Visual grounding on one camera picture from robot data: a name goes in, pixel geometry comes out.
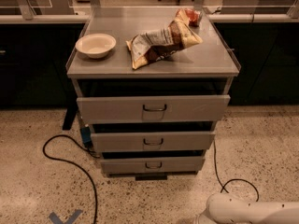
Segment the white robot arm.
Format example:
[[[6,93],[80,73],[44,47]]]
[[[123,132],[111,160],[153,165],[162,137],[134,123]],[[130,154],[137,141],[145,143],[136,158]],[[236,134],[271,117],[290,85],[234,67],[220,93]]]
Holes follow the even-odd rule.
[[[192,224],[299,224],[299,202],[250,202],[216,193]]]

